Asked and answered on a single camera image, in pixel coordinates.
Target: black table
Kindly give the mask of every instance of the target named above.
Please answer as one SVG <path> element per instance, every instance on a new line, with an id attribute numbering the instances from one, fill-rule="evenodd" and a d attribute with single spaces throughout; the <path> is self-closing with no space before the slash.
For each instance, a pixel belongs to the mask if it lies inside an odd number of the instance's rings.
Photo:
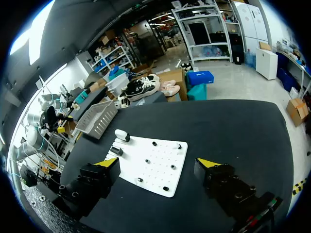
<path id="1" fill-rule="evenodd" d="M 185 141 L 188 152 L 173 198 L 163 197 L 119 178 L 80 221 L 105 233 L 228 232 L 234 219 L 208 199 L 193 174 L 197 157 L 235 167 L 257 196 L 270 191 L 284 201 L 276 224 L 288 212 L 293 187 L 293 157 L 285 120 L 278 107 L 252 100 L 155 103 L 119 110 L 98 141 L 83 135 L 61 176 L 67 184 L 86 163 L 104 160 L 122 129 L 133 136 Z"/>

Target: pink shoe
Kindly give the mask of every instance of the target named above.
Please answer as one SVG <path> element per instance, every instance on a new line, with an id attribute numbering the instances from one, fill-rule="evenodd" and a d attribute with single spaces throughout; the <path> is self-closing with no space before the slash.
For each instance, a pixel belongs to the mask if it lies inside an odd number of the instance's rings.
<path id="1" fill-rule="evenodd" d="M 180 86 L 167 86 L 164 90 L 161 90 L 166 97 L 173 96 L 178 93 Z"/>
<path id="2" fill-rule="evenodd" d="M 176 81 L 175 80 L 170 80 L 170 81 L 162 83 L 161 86 L 166 87 L 166 86 L 175 86 L 175 85 L 176 85 Z"/>

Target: white shelving unit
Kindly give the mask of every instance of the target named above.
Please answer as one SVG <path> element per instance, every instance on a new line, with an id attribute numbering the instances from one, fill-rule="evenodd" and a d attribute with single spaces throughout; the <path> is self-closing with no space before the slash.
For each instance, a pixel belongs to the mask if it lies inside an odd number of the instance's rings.
<path id="1" fill-rule="evenodd" d="M 107 62 L 107 57 L 110 56 L 112 53 L 118 51 L 119 49 L 122 50 L 122 54 L 121 54 L 120 56 L 118 56 L 117 58 L 115 58 L 114 60 L 112 60 L 112 61 L 110 61 L 110 62 Z M 120 58 L 124 57 L 124 56 L 126 56 L 127 62 L 124 63 L 124 64 L 119 65 L 119 67 L 123 67 L 123 66 L 126 66 L 127 64 L 130 64 L 130 65 L 134 68 L 133 63 L 132 63 L 131 59 L 128 57 L 127 53 L 125 52 L 123 46 L 118 46 L 118 47 L 116 47 L 114 50 L 112 50 L 112 51 L 111 51 L 110 53 L 108 53 L 107 55 L 101 56 L 101 59 L 99 59 L 99 60 L 98 60 L 97 62 L 95 62 L 94 64 L 92 64 L 92 65 L 89 64 L 89 66 L 95 71 L 95 69 L 94 69 L 95 66 L 96 66 L 101 60 L 103 60 L 103 61 L 106 63 L 106 65 L 105 65 L 104 67 L 102 67 L 101 69 L 99 69 L 96 73 L 99 73 L 100 71 L 102 71 L 102 70 L 105 69 L 105 68 L 108 68 L 109 70 L 111 70 L 111 66 L 110 66 L 110 65 L 111 65 L 112 63 L 114 63 L 115 61 L 119 60 Z"/>
<path id="2" fill-rule="evenodd" d="M 235 14 L 235 12 L 234 12 L 234 10 L 233 10 L 233 7 L 232 7 L 232 5 L 231 5 L 230 0 L 227 0 L 227 1 L 223 0 L 223 1 L 219 2 L 219 4 L 228 4 L 228 5 L 230 6 L 230 10 L 228 10 L 228 9 L 222 9 L 222 10 L 220 10 L 220 11 L 229 11 L 229 12 L 232 12 L 232 13 L 233 13 L 234 18 L 237 20 L 237 23 L 225 22 L 225 24 L 226 24 L 226 25 L 238 25 L 238 26 L 239 26 L 239 30 L 240 30 L 241 38 L 242 38 L 242 43 L 243 43 L 243 52 L 245 53 L 244 38 L 243 38 L 243 35 L 242 35 L 241 25 L 240 25 L 240 22 L 238 21 L 237 16 L 236 16 L 236 14 Z"/>
<path id="3" fill-rule="evenodd" d="M 179 17 L 179 13 L 181 13 L 183 11 L 198 10 L 200 8 L 214 8 L 217 11 L 217 14 L 198 15 L 198 16 L 186 17 L 186 18 L 180 18 Z M 185 8 L 176 9 L 176 10 L 172 9 L 172 13 L 173 13 L 173 15 L 174 15 L 174 17 L 175 17 L 175 19 L 176 19 L 176 21 L 178 23 L 178 26 L 180 28 L 180 31 L 181 31 L 184 39 L 185 39 L 185 43 L 186 43 L 186 46 L 187 46 L 187 49 L 188 49 L 188 52 L 189 52 L 192 64 L 194 64 L 195 61 L 215 60 L 215 59 L 229 59 L 230 62 L 232 62 L 232 52 L 231 52 L 231 44 L 230 44 L 230 40 L 229 40 L 228 30 L 227 30 L 227 27 L 226 27 L 226 24 L 225 24 L 224 20 L 222 19 L 222 15 L 220 13 L 220 10 L 219 10 L 217 4 L 185 7 Z M 220 18 L 220 22 L 222 24 L 222 28 L 223 28 L 223 31 L 224 31 L 225 36 L 226 36 L 226 42 L 209 43 L 209 44 L 201 44 L 201 45 L 190 45 L 190 43 L 189 43 L 189 41 L 187 39 L 186 29 L 183 26 L 183 22 L 185 22 L 186 20 L 203 19 L 203 18 L 209 18 L 209 17 L 218 17 L 218 18 Z M 193 48 L 204 47 L 204 46 L 213 46 L 213 45 L 227 45 L 228 46 L 228 52 L 229 52 L 230 56 L 193 57 L 193 52 L 192 52 Z"/>

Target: concrete floor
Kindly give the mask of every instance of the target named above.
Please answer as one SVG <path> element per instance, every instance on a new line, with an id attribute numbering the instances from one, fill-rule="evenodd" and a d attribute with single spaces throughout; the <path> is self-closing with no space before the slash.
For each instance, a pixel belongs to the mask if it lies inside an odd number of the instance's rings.
<path id="1" fill-rule="evenodd" d="M 188 53 L 183 44 L 169 48 L 166 55 L 158 59 L 153 72 L 167 68 L 173 70 L 179 59 L 184 63 L 189 62 Z M 294 162 L 293 185 L 308 176 L 311 170 L 311 156 L 307 157 L 307 152 L 311 150 L 311 140 L 305 134 L 305 124 L 295 127 L 286 112 L 287 103 L 291 98 L 279 79 L 267 80 L 252 68 L 223 60 L 200 61 L 194 66 L 199 67 L 199 70 L 209 70 L 214 75 L 214 83 L 207 85 L 208 100 L 263 100 L 275 103 L 284 116 L 291 140 Z M 301 192 L 292 197 L 289 212 L 300 194 Z"/>

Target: white pegboard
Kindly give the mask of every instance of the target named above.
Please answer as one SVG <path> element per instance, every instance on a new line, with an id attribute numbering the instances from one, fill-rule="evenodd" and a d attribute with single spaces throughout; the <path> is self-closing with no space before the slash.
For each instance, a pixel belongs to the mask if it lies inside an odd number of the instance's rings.
<path id="1" fill-rule="evenodd" d="M 129 142 L 116 138 L 112 146 L 123 150 L 122 156 L 109 151 L 106 157 L 106 160 L 119 158 L 119 177 L 148 191 L 169 198 L 174 196 L 188 149 L 186 142 L 131 136 Z"/>

